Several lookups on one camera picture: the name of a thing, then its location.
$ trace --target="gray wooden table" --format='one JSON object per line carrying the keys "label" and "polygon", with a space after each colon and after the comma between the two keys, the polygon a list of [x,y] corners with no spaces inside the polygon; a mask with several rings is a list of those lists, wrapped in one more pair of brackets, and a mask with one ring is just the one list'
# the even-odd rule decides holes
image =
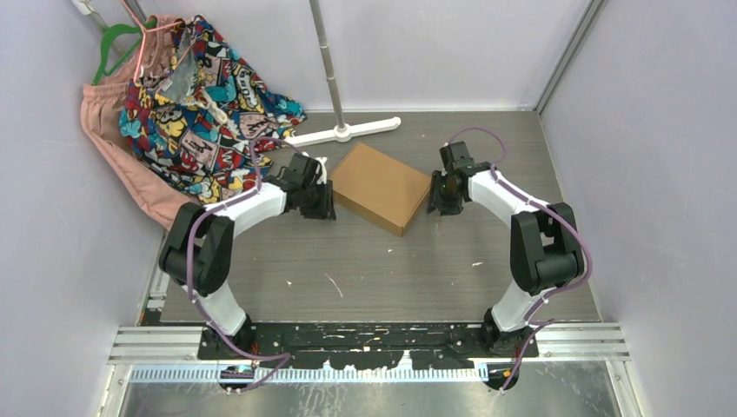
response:
{"label": "gray wooden table", "polygon": [[[507,144],[508,159],[501,171],[510,181],[549,202],[561,200],[535,113],[355,113],[347,120],[370,122],[389,116],[400,116],[402,126],[347,144],[332,142],[305,150],[327,156],[332,169],[360,140],[429,174],[441,168],[438,149],[451,135],[480,126],[492,129]],[[330,129],[334,124],[331,114],[314,113],[298,132]],[[481,133],[469,132],[461,139],[477,161],[493,161],[500,154],[494,139]],[[288,163],[290,155],[283,149],[269,153],[276,167]],[[340,206],[335,211],[336,222],[288,213],[236,239],[229,283],[255,321],[479,321],[511,282],[509,231],[476,204],[468,203],[460,215],[443,218],[423,210],[403,237]],[[537,317],[599,318],[588,287],[555,297]],[[200,317],[185,293],[170,286],[162,319]]]}

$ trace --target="cardboard box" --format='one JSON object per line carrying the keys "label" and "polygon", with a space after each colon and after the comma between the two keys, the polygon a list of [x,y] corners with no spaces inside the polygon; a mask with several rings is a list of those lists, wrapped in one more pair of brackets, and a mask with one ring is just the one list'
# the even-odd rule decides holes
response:
{"label": "cardboard box", "polygon": [[407,231],[430,192],[430,177],[363,143],[330,174],[333,199],[397,236]]}

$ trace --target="white scrap on table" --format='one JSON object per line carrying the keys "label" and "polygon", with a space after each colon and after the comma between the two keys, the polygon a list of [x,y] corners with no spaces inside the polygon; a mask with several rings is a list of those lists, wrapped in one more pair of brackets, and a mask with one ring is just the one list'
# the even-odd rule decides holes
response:
{"label": "white scrap on table", "polygon": [[330,282],[332,282],[332,283],[333,283],[333,285],[335,285],[335,289],[337,289],[337,290],[338,290],[338,294],[340,294],[340,295],[341,295],[341,298],[343,298],[343,292],[342,292],[342,291],[341,291],[341,289],[340,289],[340,288],[338,287],[338,284],[336,284],[336,283],[335,283],[335,281],[333,281],[333,279],[332,279],[332,278],[330,278],[330,275],[328,275],[328,274],[325,274],[325,276],[327,276],[327,277],[328,277],[328,279],[330,280]]}

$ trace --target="clothes hanger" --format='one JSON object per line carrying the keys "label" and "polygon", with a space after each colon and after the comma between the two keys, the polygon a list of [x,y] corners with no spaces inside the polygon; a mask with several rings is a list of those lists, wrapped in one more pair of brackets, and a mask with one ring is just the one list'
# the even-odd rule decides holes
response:
{"label": "clothes hanger", "polygon": [[[156,18],[152,17],[149,19],[148,22],[143,24],[143,27],[145,29],[153,29],[156,27]],[[138,34],[141,35],[141,37],[133,43],[133,46],[131,46],[125,53],[123,53],[110,69],[105,69],[105,67],[108,64],[108,57],[110,56],[110,49],[113,46],[113,42],[120,36],[120,35],[126,35],[126,34]],[[97,73],[95,74],[95,79],[92,80],[92,85],[97,85],[100,83],[100,79],[103,78],[103,76],[111,76],[115,71],[120,68],[121,65],[125,62],[126,59],[130,56],[130,54],[133,53],[134,50],[140,45],[143,41],[143,32],[140,27],[138,26],[129,26],[127,24],[115,24],[113,26],[110,26],[109,29],[105,31],[103,34],[103,40],[100,43],[100,66],[97,67]]]}

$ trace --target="white wall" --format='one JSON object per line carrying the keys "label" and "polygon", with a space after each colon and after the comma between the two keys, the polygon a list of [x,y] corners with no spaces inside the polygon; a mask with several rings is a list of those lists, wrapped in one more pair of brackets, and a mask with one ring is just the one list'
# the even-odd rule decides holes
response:
{"label": "white wall", "polygon": [[32,0],[6,4],[0,38],[0,415],[93,415],[161,228],[80,128],[99,33],[68,1]]}
{"label": "white wall", "polygon": [[735,21],[729,1],[608,2],[543,115],[654,416],[737,409]]}
{"label": "white wall", "polygon": [[[276,92],[329,109],[308,0],[142,0],[202,14]],[[346,109],[532,109],[588,0],[322,0]]]}

